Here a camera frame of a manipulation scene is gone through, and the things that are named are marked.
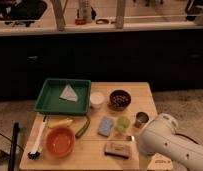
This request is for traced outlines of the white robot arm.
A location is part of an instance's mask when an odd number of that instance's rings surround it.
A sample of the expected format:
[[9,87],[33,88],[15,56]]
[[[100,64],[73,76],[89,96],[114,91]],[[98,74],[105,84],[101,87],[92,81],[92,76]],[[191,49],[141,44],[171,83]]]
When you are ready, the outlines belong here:
[[203,171],[203,146],[175,135],[177,120],[165,113],[157,115],[141,131],[139,153],[153,156],[156,153],[175,160],[193,171]]

